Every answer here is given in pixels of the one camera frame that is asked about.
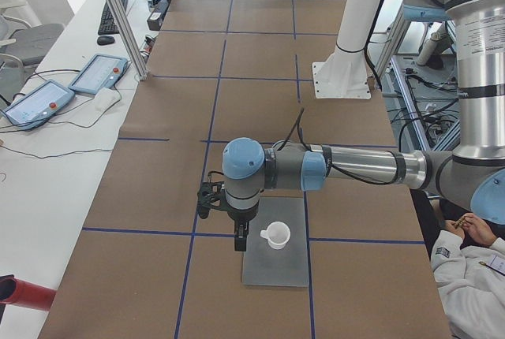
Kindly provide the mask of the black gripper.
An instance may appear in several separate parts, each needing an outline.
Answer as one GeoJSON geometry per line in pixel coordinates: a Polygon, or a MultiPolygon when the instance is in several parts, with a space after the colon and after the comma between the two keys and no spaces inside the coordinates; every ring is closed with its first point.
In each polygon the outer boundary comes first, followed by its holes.
{"type": "Polygon", "coordinates": [[[235,217],[232,220],[234,222],[234,250],[245,252],[247,251],[249,223],[252,219],[250,217],[235,217]]]}

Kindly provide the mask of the person's hand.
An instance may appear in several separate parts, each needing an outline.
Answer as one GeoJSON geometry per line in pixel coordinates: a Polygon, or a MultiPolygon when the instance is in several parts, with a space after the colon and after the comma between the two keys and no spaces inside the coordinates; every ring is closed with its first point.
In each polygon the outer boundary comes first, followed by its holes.
{"type": "Polygon", "coordinates": [[[487,222],[474,213],[464,214],[462,228],[479,245],[489,248],[497,240],[487,222]]]}

